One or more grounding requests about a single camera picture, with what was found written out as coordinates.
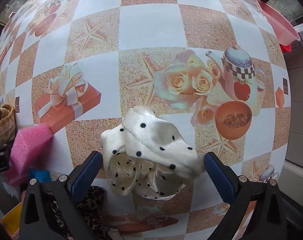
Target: white fabric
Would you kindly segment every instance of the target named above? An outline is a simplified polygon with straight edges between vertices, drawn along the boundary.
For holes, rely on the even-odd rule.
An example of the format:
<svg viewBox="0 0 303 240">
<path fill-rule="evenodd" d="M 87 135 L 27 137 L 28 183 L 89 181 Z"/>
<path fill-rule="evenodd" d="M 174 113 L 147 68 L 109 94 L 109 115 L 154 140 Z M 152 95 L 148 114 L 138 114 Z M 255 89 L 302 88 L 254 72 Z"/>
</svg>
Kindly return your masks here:
<svg viewBox="0 0 303 240">
<path fill-rule="evenodd" d="M 201 173 L 197 152 L 150 107 L 129 109 L 121 125 L 100 137 L 108 183 L 116 195 L 134 192 L 169 200 Z"/>
</svg>

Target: checkered tablecloth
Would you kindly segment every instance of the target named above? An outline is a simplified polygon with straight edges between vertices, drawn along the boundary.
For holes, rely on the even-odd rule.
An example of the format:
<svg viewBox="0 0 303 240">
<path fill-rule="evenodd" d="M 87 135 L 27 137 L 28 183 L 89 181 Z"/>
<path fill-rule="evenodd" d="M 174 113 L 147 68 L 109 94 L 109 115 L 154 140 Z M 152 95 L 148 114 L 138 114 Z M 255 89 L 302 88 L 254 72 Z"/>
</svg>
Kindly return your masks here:
<svg viewBox="0 0 303 240">
<path fill-rule="evenodd" d="M 208 51 L 222 57 L 235 44 L 250 55 L 255 68 L 264 71 L 266 88 L 260 113 L 253 116 L 246 134 L 228 140 L 215 123 L 192 125 L 195 101 L 186 109 L 157 94 L 154 74 L 188 49 L 209 64 Z M 215 152 L 237 175 L 257 181 L 268 167 L 274 167 L 275 178 L 281 172 L 289 134 L 290 87 L 274 30 L 256 0 L 27 1 L 0 37 L 0 104 L 16 104 L 18 128 L 40 123 L 35 102 L 48 93 L 50 79 L 61 74 L 63 65 L 73 62 L 82 66 L 84 80 L 101 93 L 101 101 L 54 134 L 47 164 L 53 176 L 69 174 L 92 150 L 100 151 L 100 134 L 119 125 L 136 105 L 154 107 L 201 156 Z M 103 169 L 94 184 L 107 191 L 110 220 L 130 223 L 132 216 L 151 216 L 146 223 L 154 223 L 154 230 L 143 229 L 125 239 L 206 239 L 228 209 L 206 172 L 169 201 L 116 196 Z M 152 215 L 155 210 L 173 222 L 160 223 Z"/>
</svg>

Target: pink foam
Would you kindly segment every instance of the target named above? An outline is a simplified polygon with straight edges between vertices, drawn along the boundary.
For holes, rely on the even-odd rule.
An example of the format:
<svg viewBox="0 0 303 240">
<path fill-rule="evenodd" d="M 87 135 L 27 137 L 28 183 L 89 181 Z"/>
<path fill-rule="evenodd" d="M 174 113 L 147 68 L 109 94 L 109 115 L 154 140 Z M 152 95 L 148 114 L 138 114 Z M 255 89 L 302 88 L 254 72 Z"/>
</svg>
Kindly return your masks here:
<svg viewBox="0 0 303 240">
<path fill-rule="evenodd" d="M 4 172 L 10 185 L 19 186 L 28 181 L 28 168 L 37 162 L 52 137 L 53 133 L 46 123 L 18 131 L 10 154 L 12 166 Z"/>
</svg>

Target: black clamp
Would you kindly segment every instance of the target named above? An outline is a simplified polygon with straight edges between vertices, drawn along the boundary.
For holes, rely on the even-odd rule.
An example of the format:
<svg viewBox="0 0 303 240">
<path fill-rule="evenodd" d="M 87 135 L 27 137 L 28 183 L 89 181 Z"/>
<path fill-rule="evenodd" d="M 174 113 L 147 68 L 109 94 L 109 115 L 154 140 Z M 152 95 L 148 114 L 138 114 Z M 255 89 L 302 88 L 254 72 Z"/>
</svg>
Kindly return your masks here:
<svg viewBox="0 0 303 240">
<path fill-rule="evenodd" d="M 75 204 L 82 201 L 101 166 L 102 155 L 93 151 L 70 175 L 44 183 L 30 180 L 21 211 L 19 239 L 65 240 L 52 209 L 56 201 L 75 240 L 96 240 Z"/>
<path fill-rule="evenodd" d="M 14 139 L 0 146 L 0 173 L 8 171 L 10 168 L 9 159 Z"/>
<path fill-rule="evenodd" d="M 250 201 L 256 205 L 241 240 L 284 240 L 287 238 L 286 217 L 276 180 L 266 183 L 249 181 L 237 176 L 209 152 L 204 165 L 222 200 L 230 204 L 226 215 L 208 240 L 232 240 L 245 215 Z"/>
</svg>

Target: tablecloth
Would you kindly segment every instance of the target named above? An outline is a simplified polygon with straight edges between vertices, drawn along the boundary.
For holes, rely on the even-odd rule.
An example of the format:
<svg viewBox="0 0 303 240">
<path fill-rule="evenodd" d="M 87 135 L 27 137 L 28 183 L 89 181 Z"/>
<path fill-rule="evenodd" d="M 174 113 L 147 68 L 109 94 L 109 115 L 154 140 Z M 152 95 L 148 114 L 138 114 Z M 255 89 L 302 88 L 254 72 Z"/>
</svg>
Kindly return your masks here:
<svg viewBox="0 0 303 240">
<path fill-rule="evenodd" d="M 286 65 L 256 0 L 28 0 L 0 37 L 3 103 L 15 105 L 19 129 L 51 125 L 53 176 L 101 151 L 100 134 L 141 105 L 200 156 L 277 180 L 290 124 Z M 93 184 L 106 189 L 105 221 L 125 239 L 206 239 L 229 208 L 204 169 L 169 201 L 116 196 L 103 169 Z"/>
</svg>

